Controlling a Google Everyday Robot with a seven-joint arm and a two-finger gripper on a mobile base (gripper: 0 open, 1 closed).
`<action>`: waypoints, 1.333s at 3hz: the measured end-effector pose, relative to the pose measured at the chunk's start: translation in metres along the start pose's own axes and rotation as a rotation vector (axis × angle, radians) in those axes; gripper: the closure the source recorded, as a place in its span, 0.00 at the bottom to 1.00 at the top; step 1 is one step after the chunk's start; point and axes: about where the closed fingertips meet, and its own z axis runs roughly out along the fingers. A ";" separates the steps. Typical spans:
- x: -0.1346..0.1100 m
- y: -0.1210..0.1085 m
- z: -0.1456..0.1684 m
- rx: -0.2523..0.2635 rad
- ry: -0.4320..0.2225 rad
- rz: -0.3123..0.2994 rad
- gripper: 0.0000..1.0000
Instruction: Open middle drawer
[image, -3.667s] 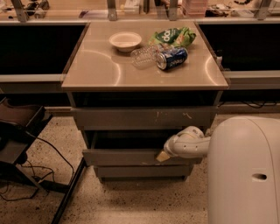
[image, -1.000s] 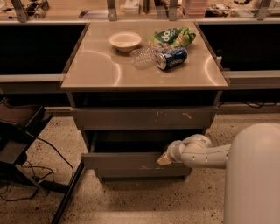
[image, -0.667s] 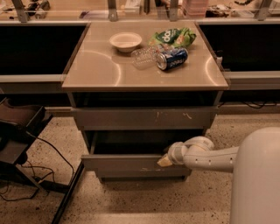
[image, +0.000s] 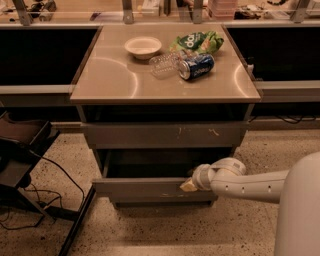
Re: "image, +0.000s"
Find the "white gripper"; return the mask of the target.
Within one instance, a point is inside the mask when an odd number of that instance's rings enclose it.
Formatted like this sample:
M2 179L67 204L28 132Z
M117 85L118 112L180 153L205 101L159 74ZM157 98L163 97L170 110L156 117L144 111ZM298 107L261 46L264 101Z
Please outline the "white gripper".
M192 179L188 178L180 185L180 189L184 192L210 191L211 182L216 172L209 164L199 165L193 172Z

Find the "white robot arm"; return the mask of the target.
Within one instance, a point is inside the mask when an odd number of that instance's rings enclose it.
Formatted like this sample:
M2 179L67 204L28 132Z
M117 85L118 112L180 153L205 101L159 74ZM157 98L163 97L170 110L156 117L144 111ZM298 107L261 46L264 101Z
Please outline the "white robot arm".
M235 158L202 164L180 185L185 192L275 203L274 256L320 256L320 152L284 171L248 175Z

